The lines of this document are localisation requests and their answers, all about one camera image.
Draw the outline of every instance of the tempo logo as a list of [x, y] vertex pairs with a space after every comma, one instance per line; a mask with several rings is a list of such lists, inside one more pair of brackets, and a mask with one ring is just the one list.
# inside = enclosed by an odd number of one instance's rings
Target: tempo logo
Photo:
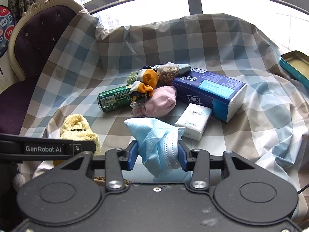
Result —
[[191, 76], [182, 76], [181, 77], [181, 80], [185, 80], [185, 79], [188, 79], [190, 81], [196, 81], [196, 77], [191, 77]]
[[201, 104], [200, 98], [198, 96], [192, 96], [192, 95], [187, 95], [187, 96], [188, 96], [189, 103], [196, 102], [198, 104]]

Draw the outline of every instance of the tissue pack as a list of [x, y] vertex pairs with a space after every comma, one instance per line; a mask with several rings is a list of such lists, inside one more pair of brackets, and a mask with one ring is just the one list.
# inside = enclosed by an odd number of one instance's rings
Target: tissue pack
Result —
[[183, 137], [200, 140], [205, 131], [211, 109], [198, 104], [189, 104], [175, 123], [176, 127], [185, 127]]
[[177, 100], [213, 109], [212, 116], [229, 122], [244, 102], [246, 84], [202, 69], [173, 80]]

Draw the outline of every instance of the cable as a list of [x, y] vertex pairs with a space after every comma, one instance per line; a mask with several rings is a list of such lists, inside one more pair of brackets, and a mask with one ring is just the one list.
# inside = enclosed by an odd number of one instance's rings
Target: cable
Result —
[[309, 187], [309, 183], [307, 185], [305, 185], [301, 190], [299, 190], [297, 192], [297, 194], [300, 194], [301, 192], [303, 192], [304, 190], [306, 190]]

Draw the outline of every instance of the chair backrest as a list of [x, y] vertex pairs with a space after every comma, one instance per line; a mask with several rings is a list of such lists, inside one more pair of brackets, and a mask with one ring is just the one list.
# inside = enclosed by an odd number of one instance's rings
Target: chair backrest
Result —
[[16, 24], [10, 37], [9, 62], [20, 81], [40, 75], [62, 33], [86, 8], [73, 0], [37, 0]]

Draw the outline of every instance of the white carved chair frame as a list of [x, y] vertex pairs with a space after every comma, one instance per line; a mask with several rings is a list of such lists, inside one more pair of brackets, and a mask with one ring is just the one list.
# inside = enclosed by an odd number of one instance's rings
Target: white carved chair frame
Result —
[[66, 6], [76, 13], [78, 13], [81, 10], [85, 10], [87, 13], [87, 9], [83, 6], [78, 4], [77, 2], [73, 0], [37, 0], [34, 4], [32, 4], [27, 12], [24, 12], [22, 14], [22, 18], [18, 21], [16, 26], [14, 27], [14, 30], [12, 32], [12, 35], [10, 37], [9, 46], [8, 46], [8, 55], [9, 55], [9, 62], [13, 69], [13, 71], [16, 73], [20, 81], [23, 81], [26, 79], [25, 73], [21, 66], [19, 65], [14, 49], [15, 49], [15, 42], [16, 38], [18, 36], [19, 31], [22, 29], [22, 27], [26, 24], [26, 22], [32, 18], [37, 13], [41, 12], [44, 9], [53, 7], [53, 6]]

